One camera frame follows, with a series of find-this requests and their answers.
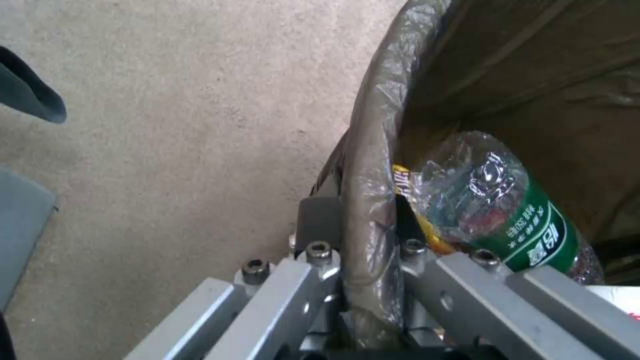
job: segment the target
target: bolt head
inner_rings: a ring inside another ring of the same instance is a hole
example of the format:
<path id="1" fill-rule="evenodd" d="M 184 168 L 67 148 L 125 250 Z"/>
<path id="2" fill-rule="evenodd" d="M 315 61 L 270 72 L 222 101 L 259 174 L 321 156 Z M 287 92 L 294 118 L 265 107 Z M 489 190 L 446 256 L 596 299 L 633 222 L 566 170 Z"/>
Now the bolt head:
<path id="1" fill-rule="evenodd" d="M 244 282 L 249 285 L 260 285 L 269 277 L 269 261 L 251 259 L 242 266 Z"/>
<path id="2" fill-rule="evenodd" d="M 331 253 L 331 245 L 326 241 L 313 241 L 305 249 L 307 261 L 314 265 L 331 263 Z"/>

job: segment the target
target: plastic wrap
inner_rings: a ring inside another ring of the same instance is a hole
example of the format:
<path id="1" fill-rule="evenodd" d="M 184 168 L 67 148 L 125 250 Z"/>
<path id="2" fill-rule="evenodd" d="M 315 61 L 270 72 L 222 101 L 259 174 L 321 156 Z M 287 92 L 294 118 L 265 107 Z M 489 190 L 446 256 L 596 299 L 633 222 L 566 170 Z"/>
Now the plastic wrap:
<path id="1" fill-rule="evenodd" d="M 588 242 L 640 233 L 640 210 L 616 210 L 640 184 L 639 21 L 640 3 L 621 1 L 406 4 L 318 180 L 342 179 L 360 346 L 395 344 L 402 324 L 392 161 L 419 168 L 455 131 L 501 139 Z"/>
<path id="2" fill-rule="evenodd" d="M 342 200 L 344 285 L 361 347 L 393 347 L 402 325 L 403 276 L 394 233 L 390 169 L 418 59 L 450 1 L 409 1 L 396 17 L 358 93 L 346 138 Z"/>

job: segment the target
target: gray metal bar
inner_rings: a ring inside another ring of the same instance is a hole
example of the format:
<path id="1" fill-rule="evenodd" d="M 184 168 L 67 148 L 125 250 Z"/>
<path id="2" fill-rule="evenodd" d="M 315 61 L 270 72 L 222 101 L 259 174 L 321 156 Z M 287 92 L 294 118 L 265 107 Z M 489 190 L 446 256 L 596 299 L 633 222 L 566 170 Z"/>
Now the gray metal bar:
<path id="1" fill-rule="evenodd" d="M 323 303 L 318 271 L 283 259 L 206 360 L 269 359 L 297 351 Z"/>
<path id="2" fill-rule="evenodd" d="M 462 253 L 405 274 L 409 290 L 458 344 L 485 339 L 510 359 L 600 359 Z"/>
<path id="3" fill-rule="evenodd" d="M 201 359 L 245 304 L 243 289 L 206 279 L 125 360 Z"/>
<path id="4" fill-rule="evenodd" d="M 512 275 L 506 284 L 601 356 L 640 359 L 640 322 L 553 268 Z"/>

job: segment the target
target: bolt hole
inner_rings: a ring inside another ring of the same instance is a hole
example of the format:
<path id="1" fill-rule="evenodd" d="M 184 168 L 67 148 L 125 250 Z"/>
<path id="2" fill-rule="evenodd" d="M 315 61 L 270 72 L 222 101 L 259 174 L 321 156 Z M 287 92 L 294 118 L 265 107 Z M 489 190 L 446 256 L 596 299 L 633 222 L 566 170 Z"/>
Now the bolt hole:
<path id="1" fill-rule="evenodd" d="M 446 291 L 440 293 L 440 303 L 447 311 L 453 311 L 453 298 Z"/>
<path id="2" fill-rule="evenodd" d="M 480 249 L 476 251 L 476 256 L 479 257 L 482 260 L 486 260 L 486 261 L 493 261 L 493 260 L 497 260 L 495 255 L 493 255 L 492 252 L 490 252 L 489 250 L 484 250 L 484 249 Z"/>
<path id="3" fill-rule="evenodd" d="M 313 245 L 311 245 L 311 250 L 313 250 L 313 251 L 326 251 L 326 247 L 322 243 L 313 244 Z"/>
<path id="4" fill-rule="evenodd" d="M 411 249 L 420 249 L 422 247 L 422 242 L 418 239 L 409 239 L 406 241 L 406 246 Z"/>
<path id="5" fill-rule="evenodd" d="M 254 269 L 255 269 L 255 268 L 260 268 L 260 267 L 262 267 L 262 264 L 263 264 L 263 262 L 262 262 L 262 260 L 260 260 L 260 259 L 254 259 L 254 260 L 251 260 L 251 261 L 249 261 L 249 262 L 247 263 L 247 265 L 248 265 L 250 268 L 254 268 Z"/>

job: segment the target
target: black plastic part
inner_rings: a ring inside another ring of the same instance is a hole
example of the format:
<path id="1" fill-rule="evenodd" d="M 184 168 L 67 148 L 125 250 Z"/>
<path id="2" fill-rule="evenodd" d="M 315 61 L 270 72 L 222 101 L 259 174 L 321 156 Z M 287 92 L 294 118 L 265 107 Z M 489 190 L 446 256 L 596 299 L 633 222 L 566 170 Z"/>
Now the black plastic part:
<path id="1" fill-rule="evenodd" d="M 278 360 L 506 360 L 495 347 L 428 347 L 406 350 L 345 350 L 339 352 L 295 352 Z"/>
<path id="2" fill-rule="evenodd" d="M 296 255 L 313 241 L 326 241 L 340 249 L 342 208 L 338 197 L 307 197 L 298 206 Z"/>
<path id="3" fill-rule="evenodd" d="M 15 352 L 9 335 L 9 328 L 4 322 L 2 312 L 0 312 L 0 359 L 15 360 Z"/>
<path id="4" fill-rule="evenodd" d="M 402 195 L 396 195 L 396 216 L 396 234 L 400 240 L 426 241 L 413 209 Z"/>

